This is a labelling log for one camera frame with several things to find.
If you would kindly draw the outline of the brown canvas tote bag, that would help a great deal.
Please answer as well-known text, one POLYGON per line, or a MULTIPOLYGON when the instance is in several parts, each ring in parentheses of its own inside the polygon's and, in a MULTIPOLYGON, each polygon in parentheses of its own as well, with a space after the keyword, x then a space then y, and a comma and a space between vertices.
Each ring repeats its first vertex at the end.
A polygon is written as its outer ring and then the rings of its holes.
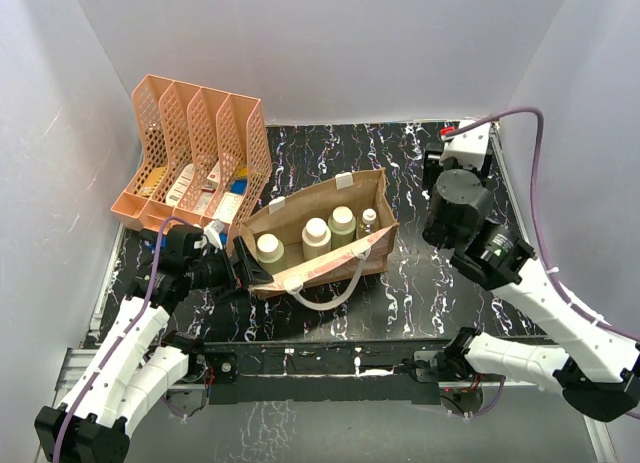
POLYGON ((342 305, 361 277, 388 268, 399 223, 386 189, 383 168, 339 173, 238 222, 234 234, 269 276, 249 291, 314 311, 342 305))

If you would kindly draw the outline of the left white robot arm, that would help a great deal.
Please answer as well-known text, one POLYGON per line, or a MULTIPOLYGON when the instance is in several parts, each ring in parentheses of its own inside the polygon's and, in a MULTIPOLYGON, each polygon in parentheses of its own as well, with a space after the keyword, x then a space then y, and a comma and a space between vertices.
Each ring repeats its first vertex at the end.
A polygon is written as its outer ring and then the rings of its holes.
POLYGON ((150 409, 179 380, 194 382, 206 370, 198 340, 177 337, 153 344, 177 306, 194 290, 233 296, 272 275, 237 237, 232 251, 218 233, 178 217, 147 230, 154 249, 133 277, 115 322, 72 389, 34 422, 49 462, 122 462, 131 437, 150 409))

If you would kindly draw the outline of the pink plastic file organizer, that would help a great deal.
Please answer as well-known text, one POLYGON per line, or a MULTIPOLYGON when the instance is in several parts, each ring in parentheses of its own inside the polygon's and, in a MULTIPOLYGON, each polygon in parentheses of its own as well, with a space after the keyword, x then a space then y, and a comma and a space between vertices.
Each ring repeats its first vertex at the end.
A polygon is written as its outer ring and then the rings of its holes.
POLYGON ((142 162, 112 206, 121 223, 132 230, 159 229, 168 217, 204 226, 231 210, 230 229, 248 218, 271 176, 272 162, 260 99, 175 79, 146 75, 132 93, 142 148, 142 162), (215 192, 201 186, 216 162, 221 182, 215 192), (165 203, 182 169, 194 175, 176 207, 165 203), (150 198, 137 190, 156 167, 166 174, 150 198), (248 168, 243 195, 229 192, 237 170, 248 168))

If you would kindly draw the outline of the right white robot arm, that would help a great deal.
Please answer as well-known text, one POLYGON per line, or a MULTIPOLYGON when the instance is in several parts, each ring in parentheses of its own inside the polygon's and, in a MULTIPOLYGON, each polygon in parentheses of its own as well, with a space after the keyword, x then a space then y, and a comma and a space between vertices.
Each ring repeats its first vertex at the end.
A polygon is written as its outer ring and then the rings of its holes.
POLYGON ((509 342, 464 327, 438 355, 438 367, 466 380, 496 374, 559 394, 575 410, 610 422, 639 404, 638 342, 591 323, 555 292, 533 247, 490 219, 493 192, 477 169, 428 145, 423 186, 429 205, 423 239, 445 250, 466 279, 525 313, 553 346, 509 342))

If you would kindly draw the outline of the beige bottle leftmost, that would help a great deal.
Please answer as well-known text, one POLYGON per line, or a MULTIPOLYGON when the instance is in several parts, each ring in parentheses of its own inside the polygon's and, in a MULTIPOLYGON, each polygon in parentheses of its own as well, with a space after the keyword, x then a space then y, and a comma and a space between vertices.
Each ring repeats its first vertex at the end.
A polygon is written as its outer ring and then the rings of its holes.
POLYGON ((286 269, 284 245, 274 234, 262 234, 256 244, 258 261, 268 273, 274 275, 286 269))

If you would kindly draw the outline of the black front rail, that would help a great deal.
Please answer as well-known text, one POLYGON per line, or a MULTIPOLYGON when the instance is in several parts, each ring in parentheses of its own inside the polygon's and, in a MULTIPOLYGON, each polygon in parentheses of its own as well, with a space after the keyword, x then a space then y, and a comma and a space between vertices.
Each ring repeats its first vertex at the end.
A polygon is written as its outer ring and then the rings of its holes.
POLYGON ((427 367, 442 340, 207 343, 209 403, 404 401, 438 405, 451 379, 427 367))

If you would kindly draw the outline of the beige bottle middle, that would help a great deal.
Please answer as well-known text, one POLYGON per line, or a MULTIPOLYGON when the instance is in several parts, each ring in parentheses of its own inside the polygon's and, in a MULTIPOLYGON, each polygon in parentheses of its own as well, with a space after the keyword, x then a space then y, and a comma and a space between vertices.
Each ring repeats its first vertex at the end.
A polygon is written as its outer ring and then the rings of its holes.
POLYGON ((323 219, 315 217, 307 221, 302 230, 302 248, 306 261, 331 251, 331 232, 323 219))

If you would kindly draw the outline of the yellow box in organizer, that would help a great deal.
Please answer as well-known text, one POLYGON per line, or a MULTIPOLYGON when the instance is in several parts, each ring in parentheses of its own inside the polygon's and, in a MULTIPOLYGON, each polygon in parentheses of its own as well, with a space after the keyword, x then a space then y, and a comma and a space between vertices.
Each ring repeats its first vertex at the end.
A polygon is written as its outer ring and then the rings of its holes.
POLYGON ((165 166, 154 168, 137 190, 137 195, 143 198, 150 198, 164 178, 166 171, 167 168, 165 166))

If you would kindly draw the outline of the green bottle with beige cap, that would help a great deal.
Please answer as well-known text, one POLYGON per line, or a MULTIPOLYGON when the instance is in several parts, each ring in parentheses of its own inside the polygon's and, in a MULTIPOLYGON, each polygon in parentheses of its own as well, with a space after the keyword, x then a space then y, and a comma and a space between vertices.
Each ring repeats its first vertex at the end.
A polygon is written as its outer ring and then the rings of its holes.
POLYGON ((352 210, 347 206, 338 206, 328 220, 331 232, 331 249, 336 250, 354 241, 356 219, 352 210))

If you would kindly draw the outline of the white red box in organizer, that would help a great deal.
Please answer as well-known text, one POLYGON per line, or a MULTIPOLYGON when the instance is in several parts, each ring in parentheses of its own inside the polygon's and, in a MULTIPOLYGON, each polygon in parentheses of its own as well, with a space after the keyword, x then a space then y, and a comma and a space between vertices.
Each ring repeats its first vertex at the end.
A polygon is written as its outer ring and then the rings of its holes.
POLYGON ((219 161, 209 171, 205 180, 201 186, 201 189, 205 192, 215 192, 221 182, 221 164, 219 161))

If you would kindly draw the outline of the small clear bottle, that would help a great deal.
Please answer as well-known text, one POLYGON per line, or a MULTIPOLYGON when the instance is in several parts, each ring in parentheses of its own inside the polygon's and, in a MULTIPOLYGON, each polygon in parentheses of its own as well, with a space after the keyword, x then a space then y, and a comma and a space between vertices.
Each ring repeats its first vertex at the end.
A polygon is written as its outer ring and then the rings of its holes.
POLYGON ((365 238, 379 230, 378 215, 373 208, 365 209, 358 223, 357 238, 365 238))

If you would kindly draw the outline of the blue white small box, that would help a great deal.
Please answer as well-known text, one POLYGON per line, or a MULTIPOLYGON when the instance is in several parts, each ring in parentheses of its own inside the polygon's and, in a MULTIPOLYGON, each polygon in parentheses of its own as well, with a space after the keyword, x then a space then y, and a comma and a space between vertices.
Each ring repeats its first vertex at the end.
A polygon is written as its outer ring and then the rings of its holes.
POLYGON ((157 249, 163 250, 166 246, 166 236, 162 234, 158 236, 156 231, 151 229, 142 229, 139 232, 139 238, 143 247, 154 253, 157 249))

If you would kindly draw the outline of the blue yellow item in organizer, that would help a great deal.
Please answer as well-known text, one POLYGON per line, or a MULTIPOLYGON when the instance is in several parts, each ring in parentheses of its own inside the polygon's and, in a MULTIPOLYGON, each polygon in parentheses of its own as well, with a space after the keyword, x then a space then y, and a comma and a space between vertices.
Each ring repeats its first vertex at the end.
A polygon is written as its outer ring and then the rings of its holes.
POLYGON ((248 168, 246 166, 241 167, 236 171, 232 180, 229 192, 236 195, 243 195, 246 192, 248 186, 248 168))

